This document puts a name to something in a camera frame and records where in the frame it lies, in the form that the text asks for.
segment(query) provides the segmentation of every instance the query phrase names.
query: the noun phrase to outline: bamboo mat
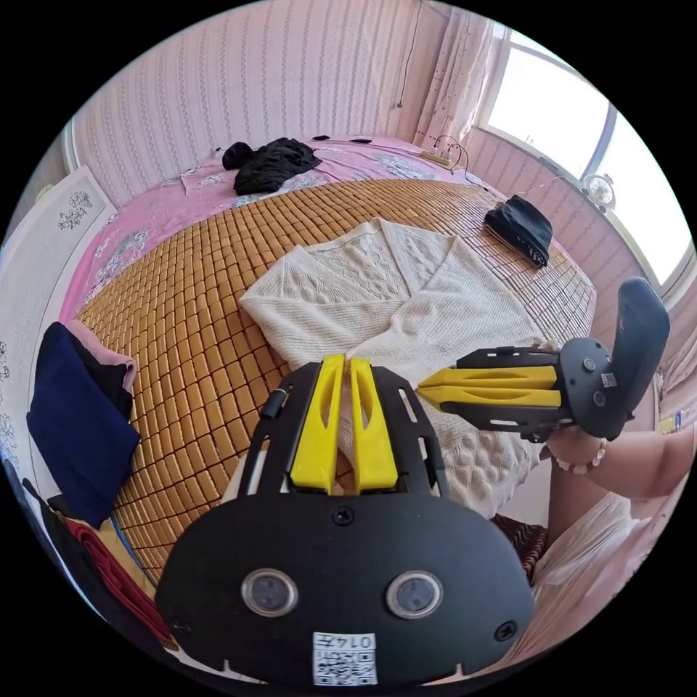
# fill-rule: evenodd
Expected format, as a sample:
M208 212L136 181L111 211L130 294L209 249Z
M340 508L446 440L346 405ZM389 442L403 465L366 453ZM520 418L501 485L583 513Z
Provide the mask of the bamboo mat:
M590 281L555 243L547 268L536 271L483 229L498 201L479 187L400 179L300 189L186 228L83 309L79 319L105 346L138 363L133 424L142 441L115 515L155 581L179 535L218 503L258 408L288 371L237 301L293 246L332 240L374 217L459 235L518 294L545 338L590 331ZM349 470L342 459L347 488Z

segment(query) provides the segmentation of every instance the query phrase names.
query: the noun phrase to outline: white cabinet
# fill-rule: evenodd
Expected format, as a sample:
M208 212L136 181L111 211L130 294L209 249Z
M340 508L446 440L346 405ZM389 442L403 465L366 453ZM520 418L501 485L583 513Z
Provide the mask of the white cabinet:
M78 262L115 212L80 167L38 200L0 249L0 451L44 499L58 489L26 423L36 353Z

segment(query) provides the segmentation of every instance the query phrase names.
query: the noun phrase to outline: beaded bracelet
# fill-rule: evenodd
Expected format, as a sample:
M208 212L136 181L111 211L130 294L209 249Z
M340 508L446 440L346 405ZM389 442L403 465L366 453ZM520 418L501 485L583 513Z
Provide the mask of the beaded bracelet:
M605 457L605 448L607 444L607 438L600 439L600 448L598 449L598 452L595 454L595 457L591 460L590 464L588 465L574 465L572 467L568 462L561 462L561 460L557 460L557 463L563 470L567 472L569 471L569 469L571 469L571 472L573 472L574 474L588 474L591 471L591 469L597 467L600 464L600 461Z

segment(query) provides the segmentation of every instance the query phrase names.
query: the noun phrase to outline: qr code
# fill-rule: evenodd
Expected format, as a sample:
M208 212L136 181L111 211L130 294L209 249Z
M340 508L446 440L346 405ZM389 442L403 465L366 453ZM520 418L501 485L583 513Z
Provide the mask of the qr code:
M604 372L600 375L600 379L603 381L603 387L617 387L617 378L613 372Z
M315 685L377 685L374 634L313 635Z

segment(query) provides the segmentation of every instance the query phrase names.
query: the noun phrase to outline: power strip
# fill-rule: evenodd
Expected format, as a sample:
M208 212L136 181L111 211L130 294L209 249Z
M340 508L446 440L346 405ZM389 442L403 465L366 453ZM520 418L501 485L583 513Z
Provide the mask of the power strip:
M435 162L436 165L440 165L441 167L450 167L452 165L452 161L449 160L448 158L444 158L443 155L435 155L432 152L428 152L427 150L423 150L421 152L420 157L422 157L424 160L430 160L431 162Z

